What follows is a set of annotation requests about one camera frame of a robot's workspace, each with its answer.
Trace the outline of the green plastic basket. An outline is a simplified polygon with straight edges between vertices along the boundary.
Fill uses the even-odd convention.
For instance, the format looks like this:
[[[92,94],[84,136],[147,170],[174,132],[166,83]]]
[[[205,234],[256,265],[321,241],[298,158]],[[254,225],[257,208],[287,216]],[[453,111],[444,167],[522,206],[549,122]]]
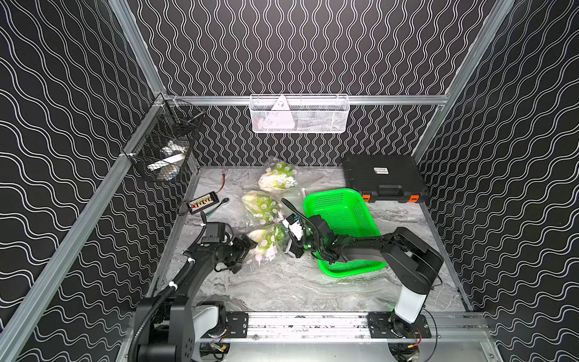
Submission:
[[[353,237],[379,236],[371,213],[363,197],[352,189],[315,192],[305,197],[303,208],[307,217],[321,216],[338,235]],[[387,266],[385,262],[358,260],[330,264],[320,260],[321,271],[332,278],[346,278],[376,272]]]

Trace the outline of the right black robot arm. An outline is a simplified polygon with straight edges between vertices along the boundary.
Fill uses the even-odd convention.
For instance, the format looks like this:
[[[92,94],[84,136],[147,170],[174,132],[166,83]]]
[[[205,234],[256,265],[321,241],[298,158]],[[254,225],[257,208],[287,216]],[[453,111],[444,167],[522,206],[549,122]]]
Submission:
[[[416,321],[443,266],[440,252],[404,227],[372,237],[339,235],[321,216],[306,217],[288,200],[282,202],[293,213],[290,223],[302,229],[301,237],[290,230],[291,237],[307,244],[316,259],[330,265],[356,261],[387,264],[402,289],[387,321],[369,326],[374,330],[388,330],[400,338],[413,338],[419,331]]]

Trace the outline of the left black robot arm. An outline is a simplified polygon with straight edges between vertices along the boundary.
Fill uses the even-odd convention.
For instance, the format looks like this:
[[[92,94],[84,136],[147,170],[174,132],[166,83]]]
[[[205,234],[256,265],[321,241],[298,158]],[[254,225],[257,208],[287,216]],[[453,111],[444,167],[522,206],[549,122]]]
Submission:
[[[225,333],[225,306],[195,306],[195,296],[211,272],[241,271],[257,243],[227,223],[209,222],[205,212],[201,221],[200,234],[182,253],[185,265],[158,295],[137,306],[128,361],[200,361],[199,339]]]

